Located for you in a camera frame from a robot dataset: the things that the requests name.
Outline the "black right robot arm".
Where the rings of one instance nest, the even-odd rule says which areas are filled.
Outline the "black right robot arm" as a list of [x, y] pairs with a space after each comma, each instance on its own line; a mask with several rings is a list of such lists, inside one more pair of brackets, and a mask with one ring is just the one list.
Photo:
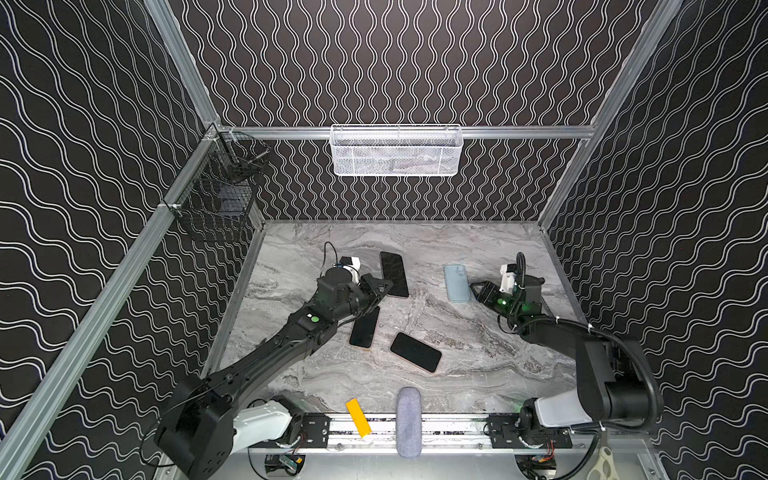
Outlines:
[[663, 398], [639, 342], [547, 314], [541, 293], [545, 279], [527, 273], [523, 253], [503, 265], [500, 274], [499, 285], [491, 281], [469, 285], [475, 300], [495, 313], [505, 333], [564, 355], [576, 366], [575, 388], [524, 402], [520, 435], [600, 426], [649, 430], [660, 418]]

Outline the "black phone taken from case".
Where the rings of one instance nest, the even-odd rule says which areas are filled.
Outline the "black phone taken from case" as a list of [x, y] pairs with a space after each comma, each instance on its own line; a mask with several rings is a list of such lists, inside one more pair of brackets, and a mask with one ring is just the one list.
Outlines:
[[403, 258], [400, 254], [382, 251], [379, 254], [382, 275], [392, 283], [388, 295], [397, 298], [410, 296]]

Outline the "light blue phone case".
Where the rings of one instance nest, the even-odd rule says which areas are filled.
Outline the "light blue phone case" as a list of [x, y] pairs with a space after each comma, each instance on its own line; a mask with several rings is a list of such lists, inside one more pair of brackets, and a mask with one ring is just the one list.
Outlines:
[[472, 294], [467, 270], [462, 264], [449, 264], [443, 268], [448, 300], [453, 303], [468, 303]]

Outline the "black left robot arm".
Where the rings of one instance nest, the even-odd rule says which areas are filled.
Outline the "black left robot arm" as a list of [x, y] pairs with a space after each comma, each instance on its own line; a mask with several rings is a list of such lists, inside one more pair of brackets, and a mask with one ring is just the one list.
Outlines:
[[251, 407], [249, 398], [288, 367], [315, 353], [340, 325], [373, 312], [392, 289], [390, 280], [334, 266], [317, 280], [312, 297], [285, 325], [234, 364], [204, 377], [182, 379], [159, 419], [154, 442], [189, 479], [208, 479], [228, 457], [274, 441], [292, 447], [301, 440], [304, 413], [276, 397]]

